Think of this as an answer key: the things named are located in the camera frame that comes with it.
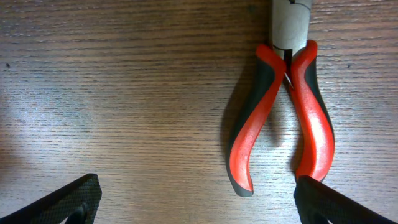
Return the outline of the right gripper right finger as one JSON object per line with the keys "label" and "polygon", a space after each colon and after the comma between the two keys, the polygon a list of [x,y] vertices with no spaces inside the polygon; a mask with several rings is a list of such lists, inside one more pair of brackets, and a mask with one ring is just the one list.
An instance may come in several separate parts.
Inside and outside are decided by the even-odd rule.
{"label": "right gripper right finger", "polygon": [[295,204],[303,224],[397,224],[311,178],[298,178]]}

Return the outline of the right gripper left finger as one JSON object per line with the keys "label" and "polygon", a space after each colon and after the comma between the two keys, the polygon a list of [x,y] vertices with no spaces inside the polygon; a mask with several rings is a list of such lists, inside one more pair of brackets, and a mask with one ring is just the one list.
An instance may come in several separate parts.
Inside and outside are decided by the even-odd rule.
{"label": "right gripper left finger", "polygon": [[86,174],[34,203],[1,218],[1,223],[93,224],[102,191],[96,174]]}

